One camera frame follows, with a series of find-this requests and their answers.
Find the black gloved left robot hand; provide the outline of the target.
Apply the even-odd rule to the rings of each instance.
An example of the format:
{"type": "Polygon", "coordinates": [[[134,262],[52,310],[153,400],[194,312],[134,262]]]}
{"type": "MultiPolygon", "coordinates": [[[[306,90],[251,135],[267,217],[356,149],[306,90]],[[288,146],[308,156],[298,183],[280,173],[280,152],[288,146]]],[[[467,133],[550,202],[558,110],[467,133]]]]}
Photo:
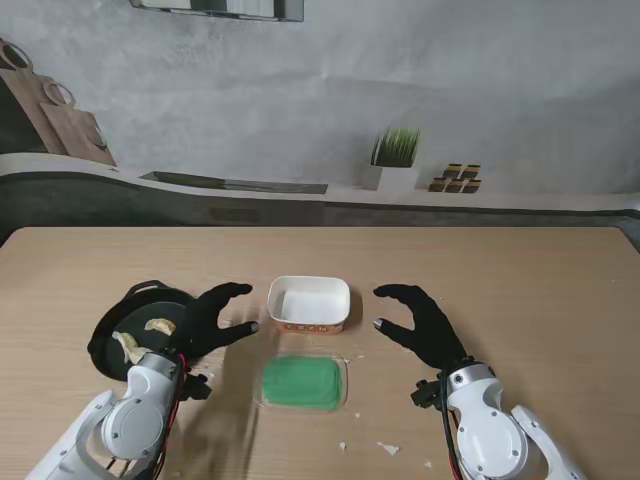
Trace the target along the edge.
{"type": "Polygon", "coordinates": [[[186,307],[185,320],[171,336],[170,349],[191,362],[256,333],[260,328],[256,321],[225,328],[218,323],[220,312],[232,299],[247,295],[252,290],[250,284],[228,282],[192,300],[186,307]]]}

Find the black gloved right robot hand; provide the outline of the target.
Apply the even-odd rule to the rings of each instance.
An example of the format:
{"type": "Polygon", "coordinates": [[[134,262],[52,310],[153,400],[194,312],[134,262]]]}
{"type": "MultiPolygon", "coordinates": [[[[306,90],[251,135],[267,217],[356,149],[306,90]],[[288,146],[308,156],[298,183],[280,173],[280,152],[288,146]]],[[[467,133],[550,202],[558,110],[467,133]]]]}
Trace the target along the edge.
{"type": "Polygon", "coordinates": [[[373,293],[377,297],[395,299],[411,311],[413,329],[383,318],[378,318],[374,326],[387,338],[413,352],[426,365],[453,372],[474,362],[448,317],[421,287],[386,284],[374,289],[373,293]]]}

